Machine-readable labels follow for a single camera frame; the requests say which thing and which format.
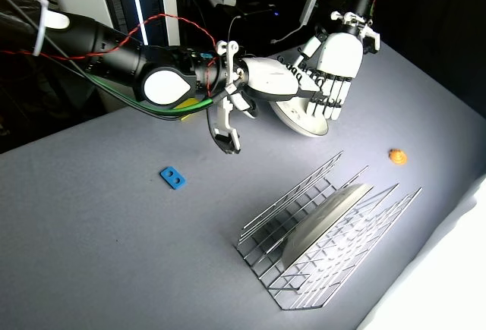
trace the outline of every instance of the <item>orange object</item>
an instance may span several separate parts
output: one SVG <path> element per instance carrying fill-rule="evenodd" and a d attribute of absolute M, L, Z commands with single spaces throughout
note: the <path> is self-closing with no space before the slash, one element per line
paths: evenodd
<path fill-rule="evenodd" d="M 391 149 L 388 156 L 396 165 L 404 165 L 407 163 L 407 155 L 401 149 Z"/>

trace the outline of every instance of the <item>wire dish rack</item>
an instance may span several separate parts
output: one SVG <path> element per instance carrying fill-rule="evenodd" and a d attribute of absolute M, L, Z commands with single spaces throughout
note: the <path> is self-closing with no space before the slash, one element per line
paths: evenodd
<path fill-rule="evenodd" d="M 282 310 L 326 305 L 421 192 L 419 188 L 383 207 L 399 185 L 376 194 L 372 190 L 286 268 L 282 252 L 298 223 L 368 169 L 336 188 L 327 175 L 341 155 L 336 154 L 241 230 L 236 249 Z"/>

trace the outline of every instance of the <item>gray table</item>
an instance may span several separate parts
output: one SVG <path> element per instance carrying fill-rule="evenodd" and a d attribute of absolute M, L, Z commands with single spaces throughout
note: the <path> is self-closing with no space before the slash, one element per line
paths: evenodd
<path fill-rule="evenodd" d="M 243 150 L 224 156 L 204 119 L 126 108 L 0 156 L 2 330 L 354 328 L 484 168 L 486 121 L 387 46 L 323 139 L 264 106 L 235 117 Z M 364 180 L 400 182 L 396 199 L 424 191 L 329 306 L 283 312 L 233 245 L 342 149 L 335 180 L 370 165 Z M 168 165 L 186 187 L 161 180 Z"/>

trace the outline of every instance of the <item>plate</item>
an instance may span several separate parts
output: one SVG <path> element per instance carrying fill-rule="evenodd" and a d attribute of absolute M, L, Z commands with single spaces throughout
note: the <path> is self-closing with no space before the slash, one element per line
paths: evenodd
<path fill-rule="evenodd" d="M 327 134 L 324 115 L 315 117 L 306 112 L 309 99 L 294 97 L 289 101 L 271 102 L 270 106 L 288 127 L 306 137 L 322 137 Z"/>
<path fill-rule="evenodd" d="M 340 190 L 321 203 L 302 220 L 290 234 L 282 254 L 282 264 L 292 266 L 323 234 L 358 203 L 373 188 L 370 184 L 353 184 Z"/>

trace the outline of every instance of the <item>white circular joint cover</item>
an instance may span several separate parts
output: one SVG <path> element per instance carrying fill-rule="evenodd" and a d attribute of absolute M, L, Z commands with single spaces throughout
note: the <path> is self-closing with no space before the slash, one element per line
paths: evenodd
<path fill-rule="evenodd" d="M 156 105 L 170 105 L 191 89 L 191 85 L 174 71 L 153 72 L 144 82 L 145 98 Z"/>

